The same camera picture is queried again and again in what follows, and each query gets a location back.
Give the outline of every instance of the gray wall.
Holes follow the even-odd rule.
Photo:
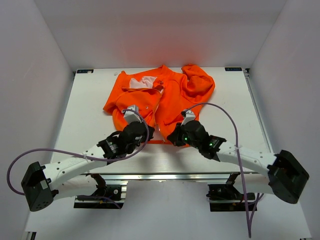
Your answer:
[[[35,0],[73,70],[250,67],[286,0]]]
[[[292,151],[310,174],[301,204],[320,239],[320,1],[288,0],[251,69],[275,151]]]
[[[11,192],[6,172],[20,153],[52,146],[72,72],[33,0],[0,3],[0,239],[20,239],[28,216],[23,196]],[[45,154],[23,158],[12,183]]]

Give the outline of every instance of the white table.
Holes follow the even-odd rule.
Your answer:
[[[133,74],[148,69],[95,69],[93,73],[76,74],[55,147],[81,153],[105,139],[115,130],[112,117],[102,108],[115,83],[116,73],[125,70]],[[244,73],[227,72],[222,67],[203,69],[216,84],[210,102],[222,106],[233,117],[239,131],[239,143],[259,152],[268,152],[266,136],[263,135]],[[199,120],[209,134],[234,141],[233,126],[220,110],[205,106]],[[55,153],[51,162],[65,158],[65,155]],[[165,176],[237,171],[237,165],[208,160],[190,147],[150,144],[131,159],[92,172]],[[30,213],[25,230],[37,232],[35,240],[247,239],[245,213],[209,212],[205,197],[207,191],[205,183],[175,181],[164,185],[152,181],[130,182],[122,210],[74,209],[74,198],[64,198],[39,212]],[[273,195],[259,203],[252,234],[252,239],[259,240],[310,237],[300,204],[287,204]]]

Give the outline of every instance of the orange hoodie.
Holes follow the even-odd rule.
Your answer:
[[[122,131],[127,122],[121,111],[137,105],[146,123],[153,128],[158,125],[161,135],[167,141],[176,123],[183,121],[181,111],[197,103],[207,102],[215,89],[213,78],[197,65],[188,64],[182,68],[182,72],[174,72],[164,65],[130,75],[122,71],[103,110],[112,114],[115,128]],[[156,77],[152,88],[130,88],[132,78],[140,81],[145,76]],[[199,105],[192,109],[196,120],[199,120],[201,108]]]

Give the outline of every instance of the orange fabric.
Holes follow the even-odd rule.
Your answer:
[[[182,72],[174,72],[164,65],[136,74],[122,71],[103,110],[112,114],[115,128],[122,131],[127,122],[121,111],[137,105],[147,124],[153,128],[158,125],[160,133],[167,139],[176,123],[183,121],[181,111],[197,103],[207,102],[215,89],[213,78],[197,65],[188,64],[182,68]],[[156,77],[153,88],[130,88],[131,78],[140,81],[144,76]],[[196,120],[199,120],[201,108],[199,105],[192,109]]]

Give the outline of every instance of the purple cable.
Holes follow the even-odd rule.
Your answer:
[[[126,160],[126,159],[129,159],[135,155],[137,155],[146,145],[147,145],[147,142],[148,142],[148,139],[149,139],[149,128],[148,128],[148,124],[147,122],[145,121],[145,119],[137,112],[137,111],[134,111],[134,110],[131,110],[131,109],[124,109],[122,110],[122,112],[133,112],[135,113],[136,115],[139,116],[139,118],[142,120],[142,122],[144,123],[145,125],[145,128],[146,128],[146,140],[145,142],[143,143],[142,147],[139,148],[136,152],[128,155],[128,156],[125,156],[125,157],[121,157],[121,158],[115,158],[115,159],[105,159],[105,158],[97,158],[97,157],[93,157],[93,156],[86,156],[86,155],[82,155],[82,154],[79,154],[79,153],[75,153],[75,152],[70,152],[70,151],[64,151],[64,150],[58,150],[58,149],[53,149],[53,148],[36,148],[36,149],[31,149],[29,151],[26,151],[24,153],[21,153],[19,156],[17,156],[13,161],[12,163],[10,164],[7,172],[6,172],[6,182],[9,186],[9,188],[16,194],[19,194],[19,195],[22,195],[24,196],[25,194],[23,192],[20,192],[18,190],[16,190],[12,184],[11,184],[11,181],[10,181],[10,173],[11,173],[11,170],[14,166],[14,164],[20,159],[22,158],[23,156],[27,155],[27,154],[30,154],[30,153],[34,153],[34,152],[54,152],[54,153],[60,153],[60,154],[66,154],[66,155],[71,155],[71,156],[74,156],[74,157],[77,157],[77,158],[81,158],[81,159],[89,159],[89,160],[94,160],[94,161],[101,161],[101,162],[108,162],[108,163],[114,163],[114,162],[118,162],[118,161],[122,161],[122,160]]]
[[[121,207],[119,206],[119,204],[117,204],[115,201],[113,201],[110,197],[107,196],[86,196],[86,195],[80,195],[79,197],[84,198],[84,199],[106,199],[109,202],[111,202],[112,204],[116,205],[116,207],[118,209],[121,209]]]
[[[199,106],[199,105],[211,105],[211,106],[214,106],[214,107],[220,109],[221,111],[223,111],[228,116],[228,118],[230,119],[230,121],[232,122],[232,125],[234,127],[236,155],[237,155],[237,158],[238,158],[240,174],[241,174],[241,181],[242,181],[242,187],[243,187],[243,198],[244,198],[244,207],[245,207],[245,215],[246,215],[246,224],[247,224],[247,227],[248,227],[249,238],[251,238],[252,219],[250,219],[250,217],[249,217],[249,204],[248,204],[247,188],[246,188],[246,182],[245,182],[245,174],[244,174],[243,165],[242,165],[241,156],[240,156],[240,151],[239,151],[239,134],[238,134],[238,129],[237,129],[236,123],[235,123],[235,121],[232,119],[232,117],[230,116],[230,114],[226,110],[224,110],[221,106],[213,104],[213,103],[210,103],[210,102],[198,103],[196,105],[193,105],[192,107],[187,108],[186,110],[184,110],[184,112],[187,112],[187,111],[189,111],[189,110],[191,110],[194,107]],[[258,204],[258,197],[257,197],[257,200],[255,201],[255,207],[257,207],[257,204]],[[253,211],[252,211],[252,214],[251,214],[252,217],[253,217],[253,213],[255,212],[255,209],[256,209],[255,207],[253,208]]]

